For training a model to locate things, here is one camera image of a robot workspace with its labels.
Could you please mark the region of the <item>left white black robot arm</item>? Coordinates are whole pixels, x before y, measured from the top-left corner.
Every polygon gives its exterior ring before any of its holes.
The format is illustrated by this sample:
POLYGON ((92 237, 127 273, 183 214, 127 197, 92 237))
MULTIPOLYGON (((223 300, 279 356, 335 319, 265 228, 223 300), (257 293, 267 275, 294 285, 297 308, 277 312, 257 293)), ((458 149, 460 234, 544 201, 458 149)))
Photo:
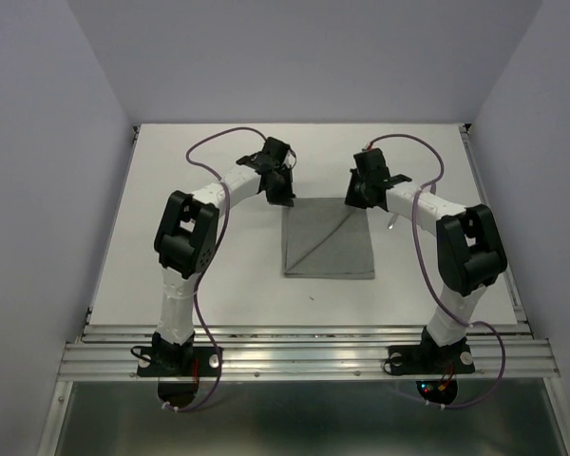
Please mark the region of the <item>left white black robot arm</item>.
POLYGON ((211 264, 227 226, 230 210, 263 193, 272 205, 294 205, 291 147, 269 137, 262 148, 241 157, 217 181, 192 193, 173 192, 167 199, 154 240, 162 272, 159 324, 148 360, 173 374, 192 363, 194 302, 199 281, 211 264))

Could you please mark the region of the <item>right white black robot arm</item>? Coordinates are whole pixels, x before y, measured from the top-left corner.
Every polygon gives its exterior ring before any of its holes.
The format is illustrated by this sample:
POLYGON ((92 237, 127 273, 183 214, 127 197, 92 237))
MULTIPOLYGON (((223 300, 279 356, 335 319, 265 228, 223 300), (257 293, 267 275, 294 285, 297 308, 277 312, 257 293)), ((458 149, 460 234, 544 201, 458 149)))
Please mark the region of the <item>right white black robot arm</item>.
POLYGON ((437 309, 416 345, 390 346, 390 375, 436 375, 475 371, 466 334, 479 300, 507 268, 507 258, 491 210, 442 199, 411 178, 391 174, 378 148, 359 152, 345 197, 347 205, 380 208, 408 219, 412 237, 434 236, 443 288, 431 290, 437 309))

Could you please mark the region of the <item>grey cloth napkin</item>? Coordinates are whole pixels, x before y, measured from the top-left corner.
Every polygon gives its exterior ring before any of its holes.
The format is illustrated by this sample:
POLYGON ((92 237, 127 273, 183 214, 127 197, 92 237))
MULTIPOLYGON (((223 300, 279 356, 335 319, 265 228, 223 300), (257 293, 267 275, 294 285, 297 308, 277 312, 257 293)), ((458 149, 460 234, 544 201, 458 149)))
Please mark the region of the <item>grey cloth napkin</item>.
POLYGON ((339 198, 297 199, 285 208, 281 253, 287 278, 375 278, 367 213, 339 198))

